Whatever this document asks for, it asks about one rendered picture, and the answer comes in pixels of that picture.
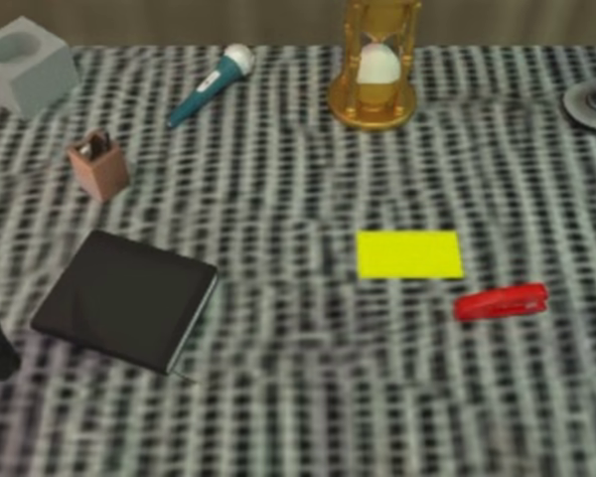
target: gray box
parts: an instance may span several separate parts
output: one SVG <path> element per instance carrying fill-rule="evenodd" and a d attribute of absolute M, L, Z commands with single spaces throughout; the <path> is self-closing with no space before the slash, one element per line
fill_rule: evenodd
<path fill-rule="evenodd" d="M 0 105 L 30 119 L 78 83 L 61 38 L 25 17 L 0 29 Z"/>

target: yellow rectangle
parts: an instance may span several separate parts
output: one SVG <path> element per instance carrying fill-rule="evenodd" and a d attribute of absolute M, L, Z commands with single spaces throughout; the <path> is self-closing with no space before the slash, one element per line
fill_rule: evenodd
<path fill-rule="evenodd" d="M 359 278 L 463 278 L 455 232 L 358 232 Z"/>

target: brown box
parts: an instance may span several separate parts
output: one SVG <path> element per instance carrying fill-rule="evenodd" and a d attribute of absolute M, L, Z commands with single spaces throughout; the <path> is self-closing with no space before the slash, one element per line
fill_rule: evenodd
<path fill-rule="evenodd" d="M 77 181 L 94 199 L 106 202 L 130 183 L 128 167 L 119 144 L 110 142 L 106 152 L 89 158 L 83 155 L 81 149 L 90 144 L 93 138 L 104 141 L 104 131 L 96 130 L 88 134 L 81 142 L 67 148 L 71 164 Z"/>

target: black laptop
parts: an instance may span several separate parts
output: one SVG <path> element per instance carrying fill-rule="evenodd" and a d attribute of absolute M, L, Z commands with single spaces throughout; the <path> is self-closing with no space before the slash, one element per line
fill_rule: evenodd
<path fill-rule="evenodd" d="M 215 267 L 199 260 L 94 231 L 31 327 L 167 375 L 217 276 Z"/>

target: gray striped tablecloth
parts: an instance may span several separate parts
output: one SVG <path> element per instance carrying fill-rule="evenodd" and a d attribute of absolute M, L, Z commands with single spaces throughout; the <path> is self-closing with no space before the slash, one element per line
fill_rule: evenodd
<path fill-rule="evenodd" d="M 0 109 L 0 476 L 596 476 L 596 135 L 559 109 L 596 48 L 418 49 L 416 115 L 378 134 L 328 111 L 340 50 L 256 53 L 171 132 L 221 49 L 76 49 L 69 97 Z M 99 126 L 133 162 L 105 206 L 64 153 Z M 195 385 L 29 329 L 95 228 L 219 266 Z M 467 277 L 357 281 L 361 229 L 456 230 Z M 533 280 L 546 313 L 452 319 Z"/>

